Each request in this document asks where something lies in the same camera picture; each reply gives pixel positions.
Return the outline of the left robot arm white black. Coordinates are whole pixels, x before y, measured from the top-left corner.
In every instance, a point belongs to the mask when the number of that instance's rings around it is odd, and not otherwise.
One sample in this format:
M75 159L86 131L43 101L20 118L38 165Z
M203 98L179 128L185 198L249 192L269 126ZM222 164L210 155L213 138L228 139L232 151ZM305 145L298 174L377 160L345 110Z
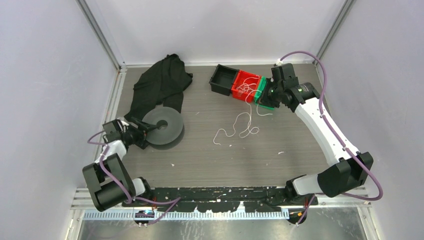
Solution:
M129 147L147 147L147 134L158 127L132 118L130 122L116 118L102 124L101 142L92 137L88 144L101 147L99 157L82 169L82 174L94 207L104 212L118 204L133 201L148 207L154 199L153 191L143 177L132 179L123 164Z

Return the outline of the grey plastic cable spool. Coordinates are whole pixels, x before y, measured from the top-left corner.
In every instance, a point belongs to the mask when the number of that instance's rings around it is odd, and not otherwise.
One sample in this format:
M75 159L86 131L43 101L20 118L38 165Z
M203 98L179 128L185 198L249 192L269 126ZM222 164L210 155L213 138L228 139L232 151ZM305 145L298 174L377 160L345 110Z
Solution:
M156 150L174 148L184 137L183 117L171 107L157 107L149 111L142 121L156 126L156 129L146 134L146 141Z

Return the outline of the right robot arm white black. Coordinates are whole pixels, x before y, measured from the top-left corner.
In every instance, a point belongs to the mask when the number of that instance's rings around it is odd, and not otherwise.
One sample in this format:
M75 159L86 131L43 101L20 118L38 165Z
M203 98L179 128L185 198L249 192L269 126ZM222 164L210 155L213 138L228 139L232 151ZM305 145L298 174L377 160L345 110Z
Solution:
M333 198L362 186L374 159L359 151L336 126L320 102L320 94L310 83L300 83L291 63L271 68L259 103L278 108L284 104L299 117L324 153L328 168L321 173L301 175L286 182L285 198L299 205L308 194Z

